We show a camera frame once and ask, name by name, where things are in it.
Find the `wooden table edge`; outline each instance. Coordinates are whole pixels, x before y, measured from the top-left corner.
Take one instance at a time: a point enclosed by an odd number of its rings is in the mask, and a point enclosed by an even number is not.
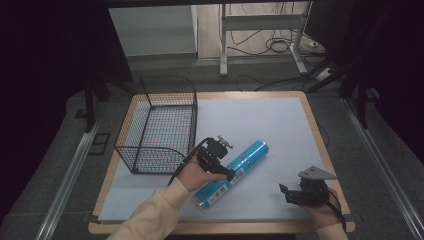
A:
[[[325,170],[336,175],[336,172],[331,163],[324,141],[322,140],[318,126],[309,105],[305,93],[301,91],[273,91],[273,92],[199,92],[197,93],[198,100],[207,99],[251,99],[251,98],[287,98],[298,97],[302,103],[315,142],[322,157]],[[119,163],[119,155],[114,151],[111,162],[109,164],[105,180],[96,201],[93,210],[94,216],[99,216],[103,203],[109,192],[110,186],[113,181],[113,176]],[[346,198],[341,189],[338,180],[331,180],[332,187],[337,191],[340,204],[342,205],[342,212],[344,215],[351,214]],[[92,234],[110,234],[120,224],[108,223],[94,223],[88,224],[88,229]],[[355,230],[355,223],[353,221],[347,222],[347,232]],[[273,221],[258,221],[258,222],[180,222],[175,227],[171,234],[237,234],[237,233],[303,233],[314,232],[315,228],[312,226],[311,221],[293,221],[293,220],[273,220]]]

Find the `black wire basket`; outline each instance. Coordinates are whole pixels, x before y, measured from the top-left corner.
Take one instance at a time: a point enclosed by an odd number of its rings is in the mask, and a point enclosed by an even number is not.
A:
[[[197,95],[179,76],[143,77],[115,150],[131,173],[171,174],[194,147]]]

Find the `hand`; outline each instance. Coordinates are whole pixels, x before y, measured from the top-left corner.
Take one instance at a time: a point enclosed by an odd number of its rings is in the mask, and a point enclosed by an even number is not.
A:
[[[199,166],[197,156],[194,156],[183,168],[177,178],[189,192],[192,192],[199,189],[207,182],[222,181],[227,179],[227,176],[224,174],[211,174],[203,171],[203,169]]]
[[[334,194],[336,198],[337,192],[334,189],[328,188],[328,191]],[[339,208],[339,204],[336,200],[336,198],[333,196],[333,194],[330,193],[330,203],[333,204],[336,208]],[[320,207],[308,207],[308,206],[301,206],[302,209],[309,212],[312,216],[312,221],[315,224],[315,226],[319,228],[328,227],[334,224],[339,223],[339,219],[334,214],[333,210],[331,210],[327,205],[322,205]]]

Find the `white stand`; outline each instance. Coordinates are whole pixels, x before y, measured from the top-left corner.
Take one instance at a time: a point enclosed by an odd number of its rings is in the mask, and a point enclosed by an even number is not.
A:
[[[293,59],[299,69],[300,74],[306,74],[305,64],[299,55],[299,44],[302,39],[302,33],[305,30],[308,20],[311,3],[308,2],[303,9],[302,14],[286,15],[254,15],[254,16],[227,16],[225,4],[222,5],[221,16],[221,55],[220,55],[220,74],[223,77],[228,75],[228,55],[227,55],[227,32],[229,31],[249,31],[249,30],[287,30],[297,29],[298,34],[294,43],[290,46]]]

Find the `blue foil-wrapped roll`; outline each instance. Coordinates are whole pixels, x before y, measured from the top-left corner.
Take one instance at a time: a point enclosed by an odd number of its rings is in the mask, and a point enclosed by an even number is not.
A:
[[[255,141],[236,159],[227,165],[228,169],[236,171],[235,177],[230,181],[209,182],[199,189],[193,196],[194,202],[202,210],[209,209],[216,201],[228,192],[231,187],[242,179],[256,166],[268,153],[268,145],[260,140]]]

